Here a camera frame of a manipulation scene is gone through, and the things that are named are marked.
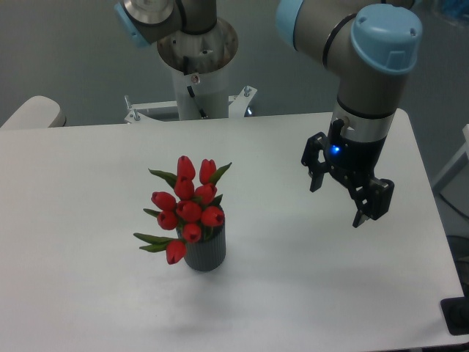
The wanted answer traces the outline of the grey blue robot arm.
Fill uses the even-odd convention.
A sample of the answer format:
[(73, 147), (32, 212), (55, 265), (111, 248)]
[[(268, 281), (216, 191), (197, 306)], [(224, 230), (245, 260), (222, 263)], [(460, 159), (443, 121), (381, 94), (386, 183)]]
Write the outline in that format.
[[(324, 175), (341, 183), (355, 202), (353, 224), (389, 209), (394, 184), (375, 177), (402, 90), (415, 67), (422, 25), (411, 1), (281, 1), (280, 37), (340, 80), (327, 133), (306, 142), (301, 158), (310, 189)], [(181, 120), (232, 117), (226, 67), (238, 38), (218, 17), (214, 1), (119, 1), (115, 12), (138, 47), (156, 45), (173, 72)]]

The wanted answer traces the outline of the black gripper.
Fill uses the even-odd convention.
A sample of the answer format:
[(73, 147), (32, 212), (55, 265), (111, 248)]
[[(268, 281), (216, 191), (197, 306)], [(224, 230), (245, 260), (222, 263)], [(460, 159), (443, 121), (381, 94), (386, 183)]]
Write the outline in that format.
[(345, 118), (334, 118), (328, 133), (319, 132), (308, 138), (301, 164), (308, 168), (310, 192), (321, 188), (326, 174), (349, 191), (357, 208), (352, 225), (359, 227), (366, 220), (378, 220), (388, 212), (394, 182), (374, 175), (385, 139), (357, 142), (346, 138), (342, 134), (345, 130)]

